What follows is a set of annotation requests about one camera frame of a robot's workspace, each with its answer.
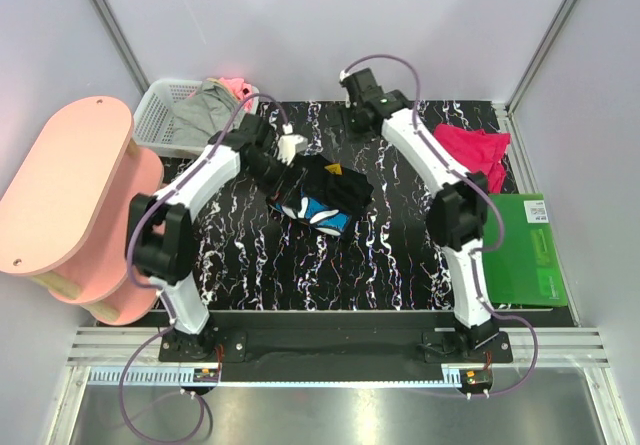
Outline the black daisy print t-shirt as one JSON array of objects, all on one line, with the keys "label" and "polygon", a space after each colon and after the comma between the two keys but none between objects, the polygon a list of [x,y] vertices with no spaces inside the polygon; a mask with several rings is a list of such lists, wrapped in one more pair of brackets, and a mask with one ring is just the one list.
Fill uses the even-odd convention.
[{"label": "black daisy print t-shirt", "polygon": [[349,241],[372,195],[364,174],[322,155],[298,155],[266,204],[320,233]]}]

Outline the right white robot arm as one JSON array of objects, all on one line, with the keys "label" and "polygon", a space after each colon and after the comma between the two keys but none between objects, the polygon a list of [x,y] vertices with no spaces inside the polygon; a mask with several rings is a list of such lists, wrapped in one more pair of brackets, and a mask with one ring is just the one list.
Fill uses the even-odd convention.
[{"label": "right white robot arm", "polygon": [[347,93],[348,130],[371,132],[393,145],[431,194],[426,229],[445,256],[454,297],[454,330],[434,352],[480,359],[499,333],[486,300],[482,260],[487,176],[455,160],[423,124],[416,105],[398,90],[385,92],[371,69],[341,72],[340,85]]}]

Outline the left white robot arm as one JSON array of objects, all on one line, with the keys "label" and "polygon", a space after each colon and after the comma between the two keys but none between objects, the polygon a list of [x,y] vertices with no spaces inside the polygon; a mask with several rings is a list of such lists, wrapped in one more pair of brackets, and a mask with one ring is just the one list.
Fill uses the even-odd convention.
[{"label": "left white robot arm", "polygon": [[181,349],[196,361],[215,351],[216,337],[205,330],[209,312],[202,303],[193,266],[198,255],[195,222],[202,208],[241,172],[274,194],[293,170],[308,140],[290,126],[278,136],[260,117],[246,114],[238,128],[226,125],[208,140],[200,156],[169,185],[129,204],[125,260],[138,288],[152,290],[181,335]]}]

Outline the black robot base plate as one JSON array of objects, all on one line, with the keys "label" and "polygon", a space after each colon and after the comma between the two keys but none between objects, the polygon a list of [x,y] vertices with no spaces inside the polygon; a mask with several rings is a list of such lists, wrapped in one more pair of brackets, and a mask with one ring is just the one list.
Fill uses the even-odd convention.
[{"label": "black robot base plate", "polygon": [[222,366],[222,382],[346,386],[371,382],[398,387],[443,378],[442,366],[513,362],[501,331],[469,357],[434,350],[454,330],[450,312],[215,311],[197,337],[168,333],[162,362]]}]

